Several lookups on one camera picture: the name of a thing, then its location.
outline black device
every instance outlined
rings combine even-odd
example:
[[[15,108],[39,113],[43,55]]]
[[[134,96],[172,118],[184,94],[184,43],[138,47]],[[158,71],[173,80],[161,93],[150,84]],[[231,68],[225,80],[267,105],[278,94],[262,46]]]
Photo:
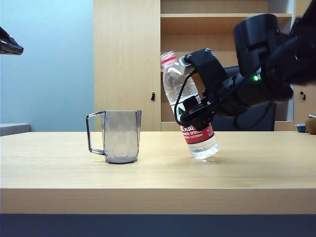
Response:
[[[22,53],[23,47],[0,27],[0,54],[21,55]]]
[[[290,84],[316,82],[316,0],[288,34],[279,30],[275,15],[259,14],[240,22],[234,37],[238,66],[223,68],[209,48],[182,58],[193,67],[186,80],[198,73],[205,90],[201,103],[194,96],[183,102],[186,110],[180,121],[175,116],[177,123],[201,131],[216,114],[238,118],[252,107],[289,100]]]

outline pitcher handle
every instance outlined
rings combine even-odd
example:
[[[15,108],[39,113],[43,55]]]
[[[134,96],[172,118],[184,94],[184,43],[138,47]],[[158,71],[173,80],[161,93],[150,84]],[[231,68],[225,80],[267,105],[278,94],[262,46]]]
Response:
[[[95,112],[95,113],[92,113],[92,114],[89,114],[85,117],[85,124],[86,124],[86,127],[87,127],[87,135],[88,135],[88,148],[89,148],[89,151],[91,153],[95,153],[95,154],[99,154],[99,155],[105,155],[104,153],[104,150],[99,150],[99,149],[94,149],[92,148],[91,146],[91,140],[90,140],[90,126],[89,126],[89,118],[90,117],[94,117],[96,115],[100,115],[100,114],[104,114],[105,115],[105,111],[98,111],[98,112]]]

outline wooden shelf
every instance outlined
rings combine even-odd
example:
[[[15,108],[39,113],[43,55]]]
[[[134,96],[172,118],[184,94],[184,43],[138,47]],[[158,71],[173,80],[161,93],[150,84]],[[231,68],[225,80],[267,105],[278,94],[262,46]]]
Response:
[[[258,13],[178,13],[161,14],[161,34],[228,34],[243,19]],[[282,27],[291,13],[274,13]]]

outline tabletop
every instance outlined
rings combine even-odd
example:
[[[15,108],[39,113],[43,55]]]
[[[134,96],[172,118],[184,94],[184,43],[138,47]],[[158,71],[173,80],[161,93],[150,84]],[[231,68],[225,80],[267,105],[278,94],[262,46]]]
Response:
[[[3,136],[1,213],[316,213],[316,136],[216,136],[220,151],[198,160],[181,132],[141,132],[138,160],[123,165],[90,153],[84,132]]]

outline light blue wall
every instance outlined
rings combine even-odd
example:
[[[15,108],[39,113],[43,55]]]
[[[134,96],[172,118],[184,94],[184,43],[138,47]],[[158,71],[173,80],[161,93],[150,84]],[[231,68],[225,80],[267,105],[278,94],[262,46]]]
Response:
[[[1,55],[1,123],[84,131],[94,111],[93,0],[1,0],[0,10],[24,47]]]

